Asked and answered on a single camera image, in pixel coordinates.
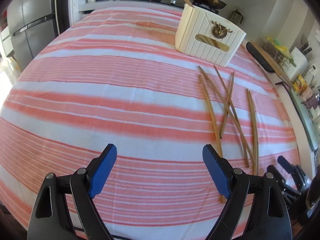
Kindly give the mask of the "wooden chopstick two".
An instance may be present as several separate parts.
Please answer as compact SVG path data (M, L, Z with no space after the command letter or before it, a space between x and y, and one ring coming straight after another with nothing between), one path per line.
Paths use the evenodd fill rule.
M226 95L225 97L223 97L220 93L220 91L217 89L215 83L210 79L210 77L208 76L208 74L200 67L198 66L200 72L201 72L201 75L202 77L204 76L204 78L207 80L207 82L209 83L209 85L211 86L212 90L216 93L217 97L221 100L222 104L223 104L223 119L222 119L222 123L221 123L221 126L220 126L220 130L219 130L219 136L220 136L220 139L223 138L223 135L224 135L224 131L225 131L225 126L226 126L226 122L227 122L227 118L230 117L229 115L229 111L226 109L226 106L229 106L229 104L227 104L227 98L226 98ZM230 79L230 82L229 82L229 87L227 88L229 93L230 93L230 96L232 98L232 91L233 91L233 84L234 84L234 72L232 72L231 74L231 79Z

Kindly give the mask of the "wooden chopstick five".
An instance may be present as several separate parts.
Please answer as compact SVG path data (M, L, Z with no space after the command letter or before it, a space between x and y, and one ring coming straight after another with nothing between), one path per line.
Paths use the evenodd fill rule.
M252 137L253 137L253 157L255 163L253 164L253 175L258 175L258 167L259 167L259 145L258 145L258 129L257 129L257 120L255 116L255 107L252 99L252 94L249 89L246 90L249 112L251 116L251 124L252 124Z

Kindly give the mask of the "wooden chopstick one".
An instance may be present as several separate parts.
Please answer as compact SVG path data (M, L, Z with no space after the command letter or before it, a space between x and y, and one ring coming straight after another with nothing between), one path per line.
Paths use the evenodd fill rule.
M217 127L217 122L216 122L216 117L215 117L215 113L212 107L212 103L208 94L208 90L206 88L205 82L202 78L202 75L199 75L199 80L204 92L204 96L205 96L205 100L206 100L206 104L207 104L207 108L210 114L210 118L211 118L211 122L212 122L212 127L213 127L213 132L214 132L214 136L215 136L215 142L216 142L216 146L217 146L217 153L219 155L219 157L223 157L223 152L222 152L222 146L221 146L221 139L219 136L219 130Z

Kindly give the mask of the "wooden chopstick four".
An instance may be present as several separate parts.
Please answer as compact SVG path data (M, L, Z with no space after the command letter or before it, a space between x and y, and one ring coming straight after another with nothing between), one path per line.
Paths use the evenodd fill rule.
M248 157L250 157L251 161L252 161L252 164L255 164L255 160L253 158L253 154L249 148L249 145L248 145L248 142L244 136L244 133L241 129L241 126L240 126L240 122L239 122L239 119L238 119L238 115L236 113L236 110L234 108L234 104L232 102L232 98L230 96L230 93L218 71L218 69L216 68L216 66L214 66L214 69L217 73L217 76L221 82L221 85L223 86L224 90L225 90L225 95L226 95L226 98L227 98L227 104L229 104L229 106L226 106L226 109L229 111L229 115L230 117L232 118L239 134L240 134L240 137L241 137L241 142L242 142L242 148L243 148L243 152L244 152L244 157L245 157L245 164L246 164L246 167L249 167L249 159Z

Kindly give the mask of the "wooden chopstick six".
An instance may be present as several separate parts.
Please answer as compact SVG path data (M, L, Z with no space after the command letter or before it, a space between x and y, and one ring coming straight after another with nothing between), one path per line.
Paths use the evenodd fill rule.
M185 4L189 5L190 7L194 7L191 1L189 0L183 0L183 1L185 2Z

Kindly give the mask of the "yellow snack packet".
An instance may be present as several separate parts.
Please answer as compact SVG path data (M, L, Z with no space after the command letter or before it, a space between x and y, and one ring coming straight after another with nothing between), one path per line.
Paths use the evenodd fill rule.
M301 75L298 75L293 83L293 88L298 94L302 94L308 87L308 84Z

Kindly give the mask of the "wooden cutting board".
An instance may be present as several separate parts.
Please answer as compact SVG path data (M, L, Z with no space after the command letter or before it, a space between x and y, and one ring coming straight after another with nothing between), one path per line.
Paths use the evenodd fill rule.
M281 66L272 58L263 48L259 47L254 42L247 42L245 45L247 51L253 58L262 66L262 68L269 73L276 73L277 76L287 85L293 89L293 83L283 71Z

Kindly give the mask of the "pink striped tablecloth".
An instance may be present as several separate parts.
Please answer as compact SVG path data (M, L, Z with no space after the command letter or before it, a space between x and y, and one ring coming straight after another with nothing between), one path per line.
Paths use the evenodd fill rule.
M108 230L130 239L204 239L221 197L202 160L215 144L200 70L232 100L248 143L255 105L259 173L282 155L299 163L278 93L240 47L227 67L179 53L182 12L113 2L73 25L37 55L1 110L1 202L27 227L49 172L85 167L110 143L118 156L94 199Z

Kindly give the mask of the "white knife block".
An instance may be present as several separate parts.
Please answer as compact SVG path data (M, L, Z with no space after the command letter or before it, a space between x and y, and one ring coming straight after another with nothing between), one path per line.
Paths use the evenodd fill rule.
M311 51L312 48L309 46L308 42L300 48L293 48L291 51L292 61L289 62L286 74L292 82L295 81L299 75L304 76L306 74L309 67L309 62L306 56Z

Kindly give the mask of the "cream utensil holder box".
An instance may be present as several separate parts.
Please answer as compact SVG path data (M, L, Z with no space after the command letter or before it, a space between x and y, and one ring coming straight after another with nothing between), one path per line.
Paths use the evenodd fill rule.
M246 33L209 10L186 3L175 35L175 48L220 67L229 64Z

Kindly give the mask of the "dark glass kettle jar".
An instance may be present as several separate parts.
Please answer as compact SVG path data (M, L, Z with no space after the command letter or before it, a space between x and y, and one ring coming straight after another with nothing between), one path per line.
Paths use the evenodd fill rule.
M244 17L243 15L238 11L238 9L232 11L229 20L233 22L236 25L242 24Z

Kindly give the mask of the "grey refrigerator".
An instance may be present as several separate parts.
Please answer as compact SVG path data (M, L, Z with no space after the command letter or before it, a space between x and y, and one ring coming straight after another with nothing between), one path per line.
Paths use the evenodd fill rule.
M9 41L21 70L59 34L54 0L12 0L7 21Z

